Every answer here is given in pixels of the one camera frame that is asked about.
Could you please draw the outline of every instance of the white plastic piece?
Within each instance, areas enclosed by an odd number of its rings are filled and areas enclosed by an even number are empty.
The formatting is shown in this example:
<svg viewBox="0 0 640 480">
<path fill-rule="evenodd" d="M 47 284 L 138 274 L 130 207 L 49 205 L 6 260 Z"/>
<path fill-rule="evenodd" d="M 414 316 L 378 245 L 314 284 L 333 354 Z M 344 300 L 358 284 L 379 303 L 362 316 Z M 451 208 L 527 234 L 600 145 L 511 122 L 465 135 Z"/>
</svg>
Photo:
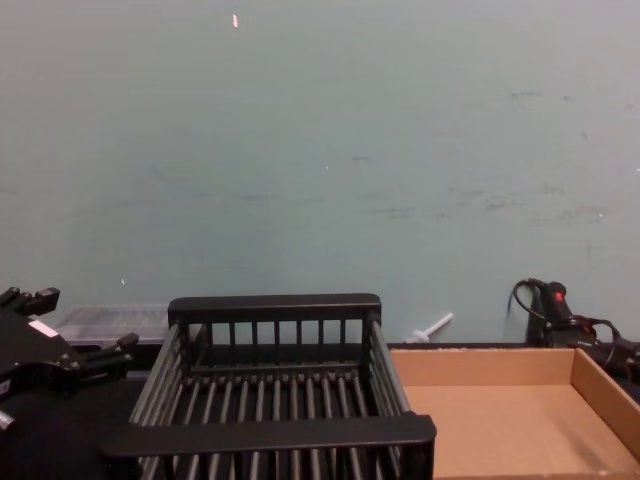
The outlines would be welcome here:
<svg viewBox="0 0 640 480">
<path fill-rule="evenodd" d="M 405 343 L 429 343 L 431 335 L 451 322 L 451 320 L 453 320 L 453 313 L 448 313 L 426 330 L 414 330 L 413 332 L 411 332 L 411 335 L 413 336 L 407 338 L 405 340 Z"/>
<path fill-rule="evenodd" d="M 49 325 L 45 325 L 44 323 L 42 323 L 40 320 L 34 320 L 32 322 L 29 322 L 29 326 L 31 328 L 35 328 L 40 333 L 44 333 L 49 338 L 53 338 L 53 337 L 57 337 L 58 336 L 58 332 L 56 332 Z"/>
</svg>

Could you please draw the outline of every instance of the open cardboard tray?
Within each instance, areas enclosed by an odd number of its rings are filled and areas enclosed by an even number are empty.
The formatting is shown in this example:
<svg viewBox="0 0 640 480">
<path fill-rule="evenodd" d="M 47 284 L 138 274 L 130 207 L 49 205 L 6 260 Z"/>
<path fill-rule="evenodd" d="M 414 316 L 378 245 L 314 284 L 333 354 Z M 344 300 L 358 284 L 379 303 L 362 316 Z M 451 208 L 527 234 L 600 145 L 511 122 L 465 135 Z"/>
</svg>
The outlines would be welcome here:
<svg viewBox="0 0 640 480">
<path fill-rule="evenodd" d="M 640 408 L 582 350 L 391 353 L 434 478 L 640 478 Z"/>
</svg>

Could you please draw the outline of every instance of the black metal rack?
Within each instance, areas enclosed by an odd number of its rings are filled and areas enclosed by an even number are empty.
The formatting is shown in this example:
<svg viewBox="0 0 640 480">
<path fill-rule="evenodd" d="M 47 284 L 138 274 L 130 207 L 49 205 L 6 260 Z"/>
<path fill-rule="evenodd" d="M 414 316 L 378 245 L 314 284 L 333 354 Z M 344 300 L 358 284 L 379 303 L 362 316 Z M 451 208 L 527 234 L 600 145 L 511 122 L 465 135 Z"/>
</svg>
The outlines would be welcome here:
<svg viewBox="0 0 640 480">
<path fill-rule="evenodd" d="M 182 298 L 114 478 L 414 480 L 435 427 L 410 411 L 370 294 Z"/>
</svg>

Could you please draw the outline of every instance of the teal wall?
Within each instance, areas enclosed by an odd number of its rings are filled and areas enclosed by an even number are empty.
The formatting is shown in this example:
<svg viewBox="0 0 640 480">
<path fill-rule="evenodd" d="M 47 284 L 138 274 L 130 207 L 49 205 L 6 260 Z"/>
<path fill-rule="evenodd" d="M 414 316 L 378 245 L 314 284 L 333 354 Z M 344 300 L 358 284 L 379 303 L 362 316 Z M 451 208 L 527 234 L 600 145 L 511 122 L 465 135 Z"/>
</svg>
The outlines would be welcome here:
<svg viewBox="0 0 640 480">
<path fill-rule="evenodd" d="M 539 276 L 638 338 L 638 18 L 0 0 L 1 283 L 59 286 L 58 315 L 370 291 L 389 340 L 451 311 L 440 340 L 495 341 L 511 285 Z"/>
</svg>

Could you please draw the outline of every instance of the clear plastic container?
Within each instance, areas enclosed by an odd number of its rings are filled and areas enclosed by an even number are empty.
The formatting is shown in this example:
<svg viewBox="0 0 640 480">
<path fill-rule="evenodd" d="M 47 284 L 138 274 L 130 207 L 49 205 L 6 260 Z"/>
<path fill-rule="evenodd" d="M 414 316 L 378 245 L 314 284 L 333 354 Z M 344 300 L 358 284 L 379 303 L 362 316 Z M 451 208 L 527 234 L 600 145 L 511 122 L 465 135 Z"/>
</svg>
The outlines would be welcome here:
<svg viewBox="0 0 640 480">
<path fill-rule="evenodd" d="M 139 343 L 162 343 L 168 331 L 167 305 L 82 305 L 67 313 L 56 330 L 72 345 L 112 345 L 127 333 Z"/>
</svg>

